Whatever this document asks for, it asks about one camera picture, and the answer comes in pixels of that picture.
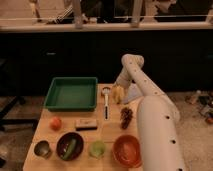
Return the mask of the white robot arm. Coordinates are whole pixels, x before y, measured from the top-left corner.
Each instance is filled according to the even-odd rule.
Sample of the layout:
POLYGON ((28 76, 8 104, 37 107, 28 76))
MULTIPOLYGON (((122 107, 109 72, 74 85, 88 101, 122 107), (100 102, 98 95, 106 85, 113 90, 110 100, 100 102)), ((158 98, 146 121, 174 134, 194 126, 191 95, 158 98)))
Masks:
POLYGON ((143 71, 140 55, 122 56, 123 68, 115 81, 128 89, 134 81, 142 94, 136 112, 143 171, 187 171, 178 142, 175 124, 180 112, 143 71))

